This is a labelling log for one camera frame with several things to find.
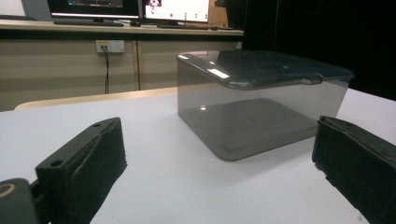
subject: wall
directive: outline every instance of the wall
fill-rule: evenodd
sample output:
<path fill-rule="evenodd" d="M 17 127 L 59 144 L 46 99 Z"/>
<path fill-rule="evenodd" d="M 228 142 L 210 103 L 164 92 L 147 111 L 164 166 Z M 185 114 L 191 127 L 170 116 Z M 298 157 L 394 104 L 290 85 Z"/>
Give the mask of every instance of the wall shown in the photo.
<path fill-rule="evenodd" d="M 133 42 L 109 55 L 109 92 L 134 91 Z M 94 41 L 0 40 L 0 111 L 30 101 L 105 93 Z"/>
<path fill-rule="evenodd" d="M 1 0 L 0 15 L 24 16 L 25 13 L 21 0 Z"/>

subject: electrical outlet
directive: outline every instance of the electrical outlet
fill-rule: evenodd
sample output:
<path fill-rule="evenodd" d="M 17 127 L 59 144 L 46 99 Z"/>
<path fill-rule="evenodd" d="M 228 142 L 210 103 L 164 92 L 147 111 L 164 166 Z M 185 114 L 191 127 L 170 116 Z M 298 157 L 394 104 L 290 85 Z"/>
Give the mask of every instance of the electrical outlet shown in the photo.
<path fill-rule="evenodd" d="M 107 47 L 109 53 L 123 53 L 125 43 L 123 40 L 96 40 L 96 52 L 103 53 L 102 47 Z"/>

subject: white table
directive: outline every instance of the white table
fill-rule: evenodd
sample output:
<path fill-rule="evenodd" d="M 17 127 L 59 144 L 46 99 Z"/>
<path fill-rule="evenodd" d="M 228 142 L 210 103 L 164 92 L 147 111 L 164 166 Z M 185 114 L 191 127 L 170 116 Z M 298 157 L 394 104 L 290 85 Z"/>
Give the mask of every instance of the white table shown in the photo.
<path fill-rule="evenodd" d="M 89 125 L 120 117 L 128 167 L 92 223 L 367 223 L 315 168 L 314 138 L 222 161 L 177 115 L 175 93 L 0 113 L 0 179 Z M 339 119 L 396 144 L 396 102 L 348 90 Z"/>

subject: monitor screen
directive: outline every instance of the monitor screen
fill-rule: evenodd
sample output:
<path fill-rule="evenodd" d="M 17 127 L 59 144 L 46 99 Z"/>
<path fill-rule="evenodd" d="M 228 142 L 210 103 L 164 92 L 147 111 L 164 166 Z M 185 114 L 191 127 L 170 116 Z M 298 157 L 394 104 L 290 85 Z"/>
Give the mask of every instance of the monitor screen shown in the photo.
<path fill-rule="evenodd" d="M 208 23 L 209 0 L 142 0 L 147 20 Z"/>
<path fill-rule="evenodd" d="M 139 17 L 138 0 L 48 0 L 52 18 L 131 20 Z"/>

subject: desk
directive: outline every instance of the desk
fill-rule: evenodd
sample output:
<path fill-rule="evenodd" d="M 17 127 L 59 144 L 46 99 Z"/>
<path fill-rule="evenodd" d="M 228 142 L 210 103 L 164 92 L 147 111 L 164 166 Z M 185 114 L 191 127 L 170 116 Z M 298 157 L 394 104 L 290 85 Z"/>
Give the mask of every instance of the desk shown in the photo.
<path fill-rule="evenodd" d="M 396 144 L 396 102 L 348 90 L 337 118 Z M 0 113 L 0 179 L 89 125 L 120 117 L 128 167 L 92 223 L 367 223 L 311 161 L 314 138 L 219 160 L 177 115 L 175 93 Z"/>
<path fill-rule="evenodd" d="M 62 40 L 176 40 L 176 41 L 242 41 L 243 31 L 178 30 L 123 27 L 55 25 L 51 21 L 0 20 L 0 39 Z"/>
<path fill-rule="evenodd" d="M 111 93 L 174 87 L 181 52 L 235 49 L 243 31 L 55 25 L 0 20 L 0 111 L 24 102 L 104 92 L 98 39 L 125 40 L 109 56 Z"/>

